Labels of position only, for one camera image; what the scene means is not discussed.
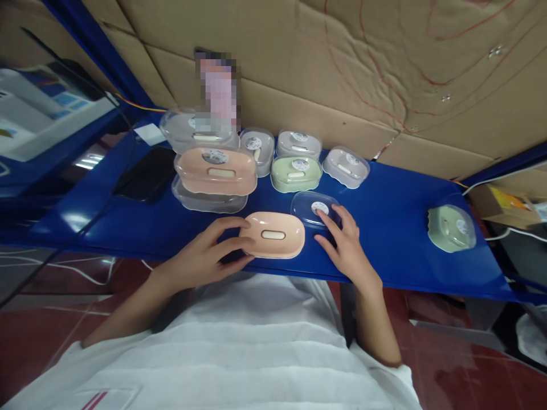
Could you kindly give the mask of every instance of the forearm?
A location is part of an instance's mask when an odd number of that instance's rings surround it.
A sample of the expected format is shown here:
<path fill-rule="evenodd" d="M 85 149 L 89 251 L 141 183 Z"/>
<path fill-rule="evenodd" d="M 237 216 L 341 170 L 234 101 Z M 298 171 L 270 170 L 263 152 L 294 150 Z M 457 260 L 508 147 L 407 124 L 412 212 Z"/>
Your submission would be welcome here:
<path fill-rule="evenodd" d="M 103 324 L 82 341 L 82 348 L 149 329 L 172 295 L 172 292 L 151 275 Z"/>
<path fill-rule="evenodd" d="M 361 348 L 386 366 L 400 366 L 401 351 L 381 290 L 366 293 L 356 287 L 356 304 L 357 341 Z"/>

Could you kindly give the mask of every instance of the finger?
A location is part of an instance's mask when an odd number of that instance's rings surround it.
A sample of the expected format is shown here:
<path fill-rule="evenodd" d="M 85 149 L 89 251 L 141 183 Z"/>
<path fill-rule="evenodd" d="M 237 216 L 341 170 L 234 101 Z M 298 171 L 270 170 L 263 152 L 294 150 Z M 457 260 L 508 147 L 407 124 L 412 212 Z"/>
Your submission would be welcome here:
<path fill-rule="evenodd" d="M 251 223 L 239 216 L 228 216 L 218 218 L 213 221 L 206 230 L 202 232 L 202 237 L 208 243 L 216 241 L 226 229 L 230 228 L 250 228 Z"/>
<path fill-rule="evenodd" d="M 247 264 L 252 261 L 255 257 L 253 255 L 247 255 L 243 256 L 241 259 L 227 263 L 226 265 L 222 265 L 218 270 L 218 275 L 220 276 L 220 279 L 223 279 L 227 276 L 230 276 L 231 274 L 234 274 L 236 272 L 239 272 L 242 270 Z"/>
<path fill-rule="evenodd" d="M 333 205 L 332 208 L 342 219 L 342 228 L 355 228 L 357 226 L 355 219 L 353 219 L 352 215 L 345 207 Z"/>
<path fill-rule="evenodd" d="M 332 243 L 330 243 L 327 238 L 325 238 L 324 236 L 321 236 L 321 235 L 315 235 L 313 238 L 317 242 L 319 242 L 321 247 L 325 250 L 325 252 L 329 256 L 330 260 L 332 260 L 333 263 L 336 265 L 338 263 L 340 255 L 338 255 L 338 252 L 336 251 L 336 249 L 334 248 Z"/>
<path fill-rule="evenodd" d="M 338 225 L 336 222 L 334 222 L 331 218 L 329 218 L 326 213 L 324 213 L 322 210 L 316 210 L 317 214 L 325 224 L 327 228 L 329 228 L 329 231 L 332 233 L 332 236 L 334 236 L 334 239 L 339 240 L 342 237 L 342 231 L 340 231 L 340 228 L 338 228 Z"/>
<path fill-rule="evenodd" d="M 245 247 L 251 247 L 256 243 L 253 238 L 250 237 L 232 237 L 214 245 L 211 248 L 211 257 L 215 260 L 220 260 L 230 252 L 242 249 Z"/>

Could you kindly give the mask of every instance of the green soap dish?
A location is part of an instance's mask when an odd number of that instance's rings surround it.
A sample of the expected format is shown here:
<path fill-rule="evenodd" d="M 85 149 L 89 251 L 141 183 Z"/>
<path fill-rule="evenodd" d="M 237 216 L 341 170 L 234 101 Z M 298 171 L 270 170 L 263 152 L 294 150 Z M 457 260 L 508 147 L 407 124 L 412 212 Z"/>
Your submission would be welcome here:
<path fill-rule="evenodd" d="M 274 159 L 270 177 L 279 192 L 308 191 L 317 188 L 323 170 L 311 157 L 282 155 Z"/>
<path fill-rule="evenodd" d="M 453 205 L 430 209 L 429 239 L 445 252 L 465 251 L 477 243 L 475 226 L 469 214 Z"/>

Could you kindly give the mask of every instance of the hand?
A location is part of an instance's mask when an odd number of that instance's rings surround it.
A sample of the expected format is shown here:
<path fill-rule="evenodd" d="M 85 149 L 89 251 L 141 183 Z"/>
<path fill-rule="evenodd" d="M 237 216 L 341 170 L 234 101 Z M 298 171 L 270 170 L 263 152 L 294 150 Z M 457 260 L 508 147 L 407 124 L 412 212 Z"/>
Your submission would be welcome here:
<path fill-rule="evenodd" d="M 332 208 L 342 219 L 342 229 L 321 210 L 317 210 L 317 214 L 332 233 L 337 248 L 324 236 L 315 235 L 315 240 L 325 249 L 336 268 L 350 278 L 360 291 L 373 289 L 382 293 L 382 280 L 361 247 L 359 227 L 355 220 L 343 206 L 333 205 Z"/>
<path fill-rule="evenodd" d="M 178 254 L 154 269 L 150 278 L 174 294 L 239 272 L 254 256 L 247 255 L 226 265 L 219 261 L 232 251 L 252 245 L 255 240 L 248 237 L 232 237 L 220 243 L 217 240 L 226 229 L 250 227 L 249 221 L 236 216 L 217 219 Z"/>

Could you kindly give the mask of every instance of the white shirt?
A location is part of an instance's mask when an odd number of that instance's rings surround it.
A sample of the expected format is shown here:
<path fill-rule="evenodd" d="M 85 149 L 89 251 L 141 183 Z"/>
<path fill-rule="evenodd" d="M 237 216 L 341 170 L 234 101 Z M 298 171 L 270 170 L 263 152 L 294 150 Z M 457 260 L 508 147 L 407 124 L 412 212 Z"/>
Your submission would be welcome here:
<path fill-rule="evenodd" d="M 5 408 L 420 409 L 407 366 L 346 347 L 326 282 L 240 273 L 197 293 L 161 333 L 74 343 Z"/>

